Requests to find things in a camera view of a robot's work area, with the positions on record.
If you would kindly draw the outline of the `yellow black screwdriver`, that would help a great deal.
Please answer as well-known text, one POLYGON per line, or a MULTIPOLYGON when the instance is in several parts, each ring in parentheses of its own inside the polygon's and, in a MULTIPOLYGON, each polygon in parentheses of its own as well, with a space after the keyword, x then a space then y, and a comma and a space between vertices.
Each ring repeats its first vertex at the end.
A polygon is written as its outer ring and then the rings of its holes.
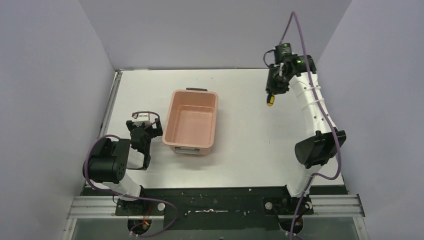
POLYGON ((268 107, 272 107, 275 102, 275 96, 273 93, 269 93, 266 98, 266 104, 268 107))

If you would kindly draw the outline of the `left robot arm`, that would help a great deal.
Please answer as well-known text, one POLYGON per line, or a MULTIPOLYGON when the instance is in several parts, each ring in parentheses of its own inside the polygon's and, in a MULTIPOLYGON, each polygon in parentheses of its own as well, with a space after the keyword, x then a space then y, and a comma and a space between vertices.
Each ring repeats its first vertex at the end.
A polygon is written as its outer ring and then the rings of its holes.
POLYGON ((129 210, 141 215, 148 208, 144 188, 126 171, 147 170, 151 162, 152 139, 162 136, 163 130, 159 118, 153 122, 128 120, 125 124, 130 138, 112 134, 99 138, 87 154, 82 174, 91 187, 129 201, 129 210))

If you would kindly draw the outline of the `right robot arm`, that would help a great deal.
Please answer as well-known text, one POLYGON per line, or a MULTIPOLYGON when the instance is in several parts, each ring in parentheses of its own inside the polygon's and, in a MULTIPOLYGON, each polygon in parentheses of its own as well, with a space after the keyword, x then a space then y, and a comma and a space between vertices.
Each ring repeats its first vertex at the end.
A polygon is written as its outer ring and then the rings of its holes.
POLYGON ((294 147, 300 170, 296 179, 286 185, 290 196, 299 198, 309 189, 313 174, 336 159, 337 147, 347 136, 329 116, 312 57, 294 54, 290 43, 280 43, 269 52, 274 54, 274 63, 267 66, 267 105, 274 104, 276 95, 292 91, 305 120, 307 137, 294 147))

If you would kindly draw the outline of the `pink plastic bin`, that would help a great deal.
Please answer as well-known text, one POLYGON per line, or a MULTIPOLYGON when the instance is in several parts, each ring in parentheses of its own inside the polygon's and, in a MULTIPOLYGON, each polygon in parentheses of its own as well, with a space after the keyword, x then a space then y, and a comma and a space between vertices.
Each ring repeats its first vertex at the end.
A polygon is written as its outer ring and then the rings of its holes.
POLYGON ((172 93, 162 142, 176 154, 207 156, 214 145, 219 97, 204 88, 172 93))

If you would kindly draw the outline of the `aluminium left side rail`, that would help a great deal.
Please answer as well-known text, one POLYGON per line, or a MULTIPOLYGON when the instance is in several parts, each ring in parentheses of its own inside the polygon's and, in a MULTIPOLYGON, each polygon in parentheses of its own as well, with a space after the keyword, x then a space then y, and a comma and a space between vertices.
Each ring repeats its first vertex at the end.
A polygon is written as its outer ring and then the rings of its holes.
POLYGON ((117 97, 117 93, 119 90, 119 86, 120 86, 120 82, 122 79, 122 70, 116 70, 115 71, 115 76, 112 82, 112 87, 109 93, 109 97, 108 97, 108 102, 106 105, 106 110, 105 113, 103 115, 103 119, 100 125, 100 130, 99 130, 99 137, 104 136, 107 133, 108 127, 109 127, 109 123, 110 123, 110 119, 112 116, 112 112, 113 112, 113 108, 114 108, 114 104, 116 101, 116 97, 117 97))

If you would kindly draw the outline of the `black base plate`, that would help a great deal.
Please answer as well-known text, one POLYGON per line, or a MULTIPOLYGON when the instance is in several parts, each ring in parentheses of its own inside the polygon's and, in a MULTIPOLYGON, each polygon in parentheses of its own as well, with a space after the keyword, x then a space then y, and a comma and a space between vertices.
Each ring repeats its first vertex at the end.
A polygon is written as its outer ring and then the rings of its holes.
POLYGON ((144 189, 145 198, 124 201, 115 195, 90 191, 86 196, 109 196, 118 216, 126 219, 135 235, 168 230, 243 230, 264 228, 295 232, 304 225, 304 215, 314 213, 311 195, 347 195, 342 187, 313 187, 303 199, 291 197, 285 187, 232 187, 144 189))

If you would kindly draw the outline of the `aluminium front frame rail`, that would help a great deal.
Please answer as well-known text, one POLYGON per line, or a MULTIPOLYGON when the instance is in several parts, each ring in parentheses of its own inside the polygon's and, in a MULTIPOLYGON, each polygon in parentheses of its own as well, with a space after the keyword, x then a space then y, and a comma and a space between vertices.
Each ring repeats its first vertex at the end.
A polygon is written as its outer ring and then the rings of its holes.
MULTIPOLYGON (((304 218, 363 218, 365 211, 359 195, 311 195, 313 213, 304 218)), ((117 205, 111 196, 77 196, 69 219, 143 219, 141 215, 116 215, 117 205)))

